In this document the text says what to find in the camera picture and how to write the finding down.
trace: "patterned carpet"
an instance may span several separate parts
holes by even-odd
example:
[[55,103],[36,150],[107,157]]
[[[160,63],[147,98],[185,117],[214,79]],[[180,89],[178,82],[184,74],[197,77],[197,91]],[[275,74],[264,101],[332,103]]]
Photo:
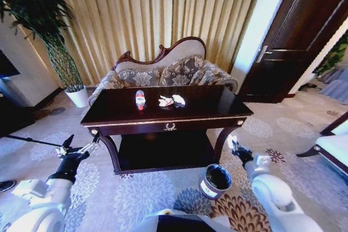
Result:
[[[249,103],[254,115],[235,133],[240,143],[272,156],[272,172],[287,181],[303,210],[324,231],[347,232],[347,178],[320,156],[295,156],[310,148],[319,131],[348,110],[348,106],[317,92],[301,91],[279,104]],[[74,133],[73,146],[84,146],[91,141],[87,130],[79,125],[85,113],[86,108],[76,108],[60,93],[35,114],[34,125],[16,134],[61,143]],[[219,131],[208,130],[212,144]],[[113,138],[119,145],[120,137]],[[0,146],[0,180],[46,180],[59,165],[49,146],[7,138],[0,139]],[[144,216],[163,208],[226,216],[225,221],[236,231],[270,231],[268,218],[251,191],[241,162],[231,156],[227,144],[221,164],[229,170],[233,185],[214,202],[202,197],[198,189],[203,168],[115,176],[102,146],[78,169],[66,231],[129,231]],[[0,193],[0,231],[28,210],[27,203],[10,191]]]

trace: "can label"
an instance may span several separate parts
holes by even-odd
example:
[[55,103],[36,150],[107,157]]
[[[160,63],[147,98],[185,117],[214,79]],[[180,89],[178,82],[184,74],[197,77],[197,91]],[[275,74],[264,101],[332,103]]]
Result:
[[203,190],[208,196],[210,196],[210,197],[212,197],[212,198],[214,198],[214,197],[217,195],[216,192],[210,190],[210,189],[207,187],[207,185],[206,185],[206,183],[204,182],[204,180],[202,180],[202,182],[201,182],[201,188],[202,188],[202,190]]

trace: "chair leg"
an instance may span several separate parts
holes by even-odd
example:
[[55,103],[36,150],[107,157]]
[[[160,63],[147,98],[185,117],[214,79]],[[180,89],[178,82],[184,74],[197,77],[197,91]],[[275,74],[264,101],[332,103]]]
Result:
[[296,154],[296,156],[297,157],[310,157],[310,156],[318,155],[319,151],[316,148],[319,148],[319,147],[317,145],[315,145],[304,153]]

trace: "table drawer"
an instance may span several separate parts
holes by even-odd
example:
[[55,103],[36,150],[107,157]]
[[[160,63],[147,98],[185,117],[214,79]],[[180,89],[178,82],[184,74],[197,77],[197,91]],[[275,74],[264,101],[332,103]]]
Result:
[[103,136],[120,134],[138,134],[138,133],[158,133],[170,132],[175,130],[200,130],[214,129],[232,126],[241,126],[246,117],[218,118],[202,120],[179,120],[166,122],[147,122],[135,124],[105,124],[103,126],[88,127],[90,131],[98,130]]

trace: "coffee table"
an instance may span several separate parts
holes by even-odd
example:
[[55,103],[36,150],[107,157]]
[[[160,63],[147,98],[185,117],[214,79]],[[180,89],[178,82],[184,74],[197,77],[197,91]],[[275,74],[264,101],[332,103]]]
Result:
[[[135,93],[143,90],[139,111]],[[183,108],[161,108],[160,95],[182,96]],[[253,112],[223,85],[103,90],[81,124],[100,134],[115,174],[205,167],[219,163],[225,139]],[[223,128],[213,148],[207,129]],[[111,135],[121,135],[117,149]]]

